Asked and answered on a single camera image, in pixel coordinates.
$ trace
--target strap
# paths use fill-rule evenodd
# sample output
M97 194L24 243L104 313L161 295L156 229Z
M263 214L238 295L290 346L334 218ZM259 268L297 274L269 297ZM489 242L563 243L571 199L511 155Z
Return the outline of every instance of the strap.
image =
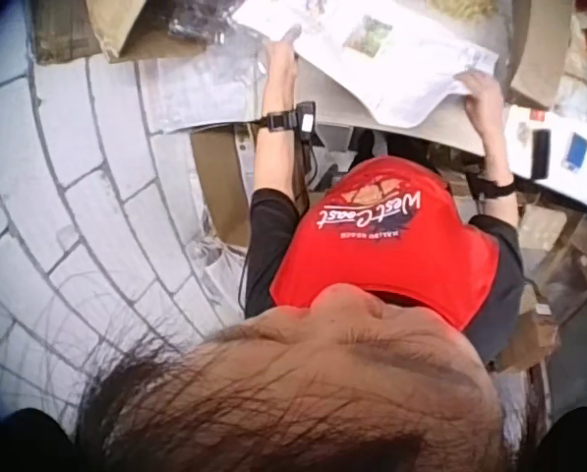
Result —
M291 131L297 128L297 113L295 110L268 113L257 121L261 128L268 128L271 132Z
M482 179L473 172L466 173L466 180L468 181L468 188L470 194L475 201L481 199L497 199L499 197L506 197L516 191L516 184L512 182L509 185L499 187L496 182Z

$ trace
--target paper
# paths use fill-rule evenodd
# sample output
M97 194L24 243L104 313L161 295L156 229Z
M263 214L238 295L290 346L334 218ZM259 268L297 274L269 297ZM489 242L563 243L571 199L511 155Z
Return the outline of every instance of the paper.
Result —
M551 130L549 177L536 183L587 206L587 151L578 171L562 165L570 149L573 134L587 140L587 123L562 118L552 112L545 113L544 120L538 121L532 119L530 109L512 106L505 125L509 166L514 174L526 179L531 176L531 136L536 129Z
M412 128L449 94L466 94L454 76L494 73L498 56L393 0L247 0L234 15L271 39L292 26L296 51L332 77L386 126Z

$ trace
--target black device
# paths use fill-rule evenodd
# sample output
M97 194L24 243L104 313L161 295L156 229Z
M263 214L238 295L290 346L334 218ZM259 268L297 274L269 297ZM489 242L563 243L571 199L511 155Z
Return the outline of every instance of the black device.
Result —
M506 197L516 191L516 184L514 182L509 185L499 187L496 182L483 179L474 172L466 173L466 180L468 181L470 194L477 202L480 202L483 199L497 199L499 197Z
M531 180L543 180L549 177L551 130L534 130L531 159Z
M314 101L298 103L294 110L268 113L256 121L261 128L268 128L270 132L295 131L295 136L302 145L304 168L311 166L311 157L315 162L315 175L317 175L317 160L313 154L313 134L315 133L317 104Z
M317 105L313 101L303 101L294 110L268 113L256 123L272 133L295 131L302 143L309 143L315 132L316 112Z

